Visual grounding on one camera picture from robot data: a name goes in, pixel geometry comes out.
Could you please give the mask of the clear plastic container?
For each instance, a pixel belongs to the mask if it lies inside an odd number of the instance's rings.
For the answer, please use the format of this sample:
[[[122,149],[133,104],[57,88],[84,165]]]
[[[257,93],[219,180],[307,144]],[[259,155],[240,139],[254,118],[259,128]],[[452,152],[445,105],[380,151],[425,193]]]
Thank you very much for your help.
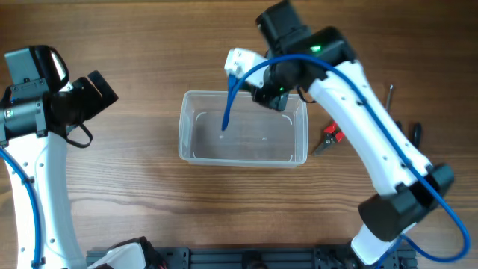
[[[284,111],[264,108],[248,93],[235,97],[221,129],[226,91],[186,92],[179,120],[179,157],[193,165],[294,168],[308,156],[308,112],[296,94]]]

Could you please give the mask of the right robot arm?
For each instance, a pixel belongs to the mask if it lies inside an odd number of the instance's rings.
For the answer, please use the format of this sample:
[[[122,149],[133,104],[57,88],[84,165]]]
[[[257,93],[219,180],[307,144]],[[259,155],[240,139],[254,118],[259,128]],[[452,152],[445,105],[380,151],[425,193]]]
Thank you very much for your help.
[[[446,206],[453,170],[432,164],[401,132],[337,28],[312,32],[288,1],[266,9],[256,25],[269,49],[261,89],[281,96],[301,87],[329,113],[365,165],[376,193],[358,207],[363,224],[351,248],[361,263],[380,266],[414,225]]]

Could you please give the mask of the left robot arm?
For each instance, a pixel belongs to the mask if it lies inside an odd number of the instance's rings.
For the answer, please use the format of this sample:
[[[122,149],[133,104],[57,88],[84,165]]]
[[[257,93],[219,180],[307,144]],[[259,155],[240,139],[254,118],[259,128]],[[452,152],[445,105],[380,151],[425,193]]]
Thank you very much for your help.
[[[117,101],[93,71],[71,80],[58,51],[28,46],[5,54],[12,78],[1,98],[1,158],[13,192],[19,268],[86,268],[72,222],[69,133]]]

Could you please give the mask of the red handled snips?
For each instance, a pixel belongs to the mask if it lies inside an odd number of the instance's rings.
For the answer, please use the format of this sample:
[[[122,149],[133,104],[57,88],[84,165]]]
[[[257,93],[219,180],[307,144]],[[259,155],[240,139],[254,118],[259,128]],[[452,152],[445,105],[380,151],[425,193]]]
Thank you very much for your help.
[[[332,122],[323,130],[323,139],[319,146],[313,151],[312,155],[321,155],[329,147],[340,143],[345,137],[340,127],[336,122]]]

